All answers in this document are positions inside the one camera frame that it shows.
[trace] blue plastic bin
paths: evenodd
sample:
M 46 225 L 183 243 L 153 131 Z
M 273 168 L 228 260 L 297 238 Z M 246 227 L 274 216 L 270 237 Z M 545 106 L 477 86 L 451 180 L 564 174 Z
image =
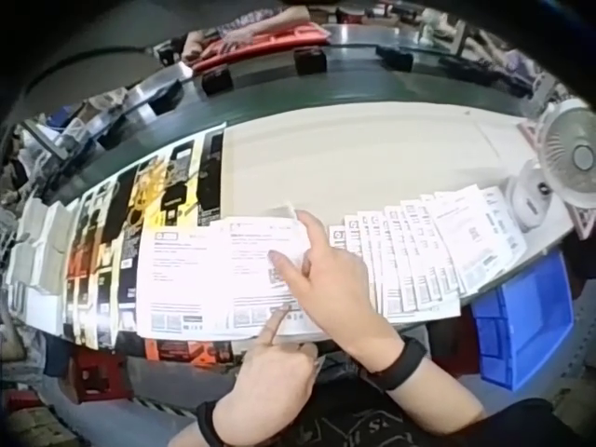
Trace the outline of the blue plastic bin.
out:
M 516 391 L 552 356 L 574 325 L 559 251 L 526 268 L 472 304 L 481 377 Z

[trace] white table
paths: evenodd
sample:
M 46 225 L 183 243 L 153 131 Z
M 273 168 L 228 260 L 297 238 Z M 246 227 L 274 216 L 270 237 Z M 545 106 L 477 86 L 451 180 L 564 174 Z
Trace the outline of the white table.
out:
M 242 123 L 223 139 L 222 215 L 257 215 L 290 201 L 325 224 L 357 210 L 472 183 L 503 183 L 535 157 L 521 118 L 416 102 L 334 105 Z M 554 197 L 526 235 L 528 251 L 488 285 L 519 272 L 573 228 Z M 473 297 L 464 300 L 468 303 Z M 234 350 L 247 342 L 235 342 Z

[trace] black cable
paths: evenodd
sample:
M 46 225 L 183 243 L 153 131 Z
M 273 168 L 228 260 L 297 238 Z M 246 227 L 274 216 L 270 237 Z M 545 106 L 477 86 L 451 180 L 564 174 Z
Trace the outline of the black cable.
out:
M 38 74 L 25 89 L 25 94 L 30 93 L 31 90 L 34 89 L 41 81 L 58 72 L 59 70 L 87 59 L 99 58 L 100 56 L 105 56 L 108 54 L 145 54 L 147 56 L 153 57 L 153 51 L 150 48 L 145 47 L 104 47 L 83 51 L 56 62 L 54 65 L 48 67 L 46 70 Z

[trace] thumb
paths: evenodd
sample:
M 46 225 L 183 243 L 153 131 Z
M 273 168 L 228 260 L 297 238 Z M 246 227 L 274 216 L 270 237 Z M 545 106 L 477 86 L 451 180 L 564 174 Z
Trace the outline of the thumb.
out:
M 269 261 L 276 268 L 278 275 L 286 281 L 291 293 L 295 298 L 301 298 L 304 295 L 310 284 L 308 279 L 304 277 L 298 267 L 296 267 L 288 256 L 279 251 L 271 250 L 269 252 Z

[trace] red tray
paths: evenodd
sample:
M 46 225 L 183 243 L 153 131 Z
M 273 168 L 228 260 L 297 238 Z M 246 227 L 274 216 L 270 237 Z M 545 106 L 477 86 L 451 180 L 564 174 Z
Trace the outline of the red tray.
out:
M 278 34 L 259 34 L 254 37 L 251 44 L 234 45 L 223 40 L 213 42 L 205 53 L 213 53 L 212 56 L 193 65 L 195 75 L 198 75 L 209 68 L 225 63 L 234 63 L 254 58 L 264 54 L 273 54 L 296 47 L 307 47 L 311 45 L 326 45 L 329 33 L 315 23 L 297 26 L 291 30 Z

